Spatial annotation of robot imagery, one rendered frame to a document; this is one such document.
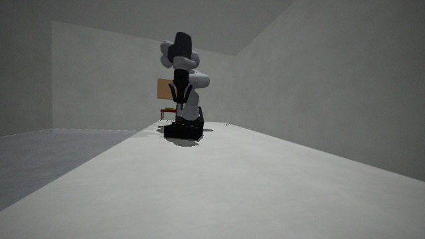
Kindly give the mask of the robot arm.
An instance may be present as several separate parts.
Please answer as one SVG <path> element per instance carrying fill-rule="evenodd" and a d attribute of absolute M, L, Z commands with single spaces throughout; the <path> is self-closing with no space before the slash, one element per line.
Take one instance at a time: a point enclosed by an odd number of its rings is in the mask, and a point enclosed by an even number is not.
<path fill-rule="evenodd" d="M 169 56 L 169 58 L 166 58 L 161 55 L 161 63 L 166 68 L 173 66 L 174 69 L 189 71 L 189 84 L 191 84 L 193 88 L 189 94 L 187 103 L 184 103 L 181 117 L 186 120 L 195 120 L 200 117 L 198 109 L 199 95 L 195 92 L 195 89 L 206 88 L 210 84 L 210 79 L 206 74 L 193 70 L 198 67 L 200 58 L 196 52 L 192 51 L 192 40 L 190 35 L 184 32 L 178 32 L 174 43 L 168 40 L 161 43 L 161 52 L 167 57 L 168 51 Z"/>

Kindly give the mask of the black lighting desk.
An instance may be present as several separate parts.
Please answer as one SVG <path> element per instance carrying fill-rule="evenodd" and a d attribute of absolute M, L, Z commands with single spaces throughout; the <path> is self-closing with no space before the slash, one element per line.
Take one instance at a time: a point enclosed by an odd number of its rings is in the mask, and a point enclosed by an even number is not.
<path fill-rule="evenodd" d="M 198 140 L 203 134 L 203 126 L 199 124 L 175 123 L 164 126 L 164 137 Z"/>

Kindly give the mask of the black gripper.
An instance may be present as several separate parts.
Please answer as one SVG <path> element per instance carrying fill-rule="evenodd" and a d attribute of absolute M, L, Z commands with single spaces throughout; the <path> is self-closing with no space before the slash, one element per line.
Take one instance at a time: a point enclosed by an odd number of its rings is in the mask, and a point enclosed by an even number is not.
<path fill-rule="evenodd" d="M 175 93 L 174 85 L 177 88 L 177 96 Z M 188 88 L 185 94 L 185 88 L 187 86 Z M 171 89 L 173 101 L 177 103 L 177 116 L 182 116 L 183 104 L 187 103 L 189 94 L 193 88 L 193 86 L 189 84 L 189 72 L 183 69 L 175 69 L 174 79 L 173 82 L 169 84 L 169 87 Z"/>

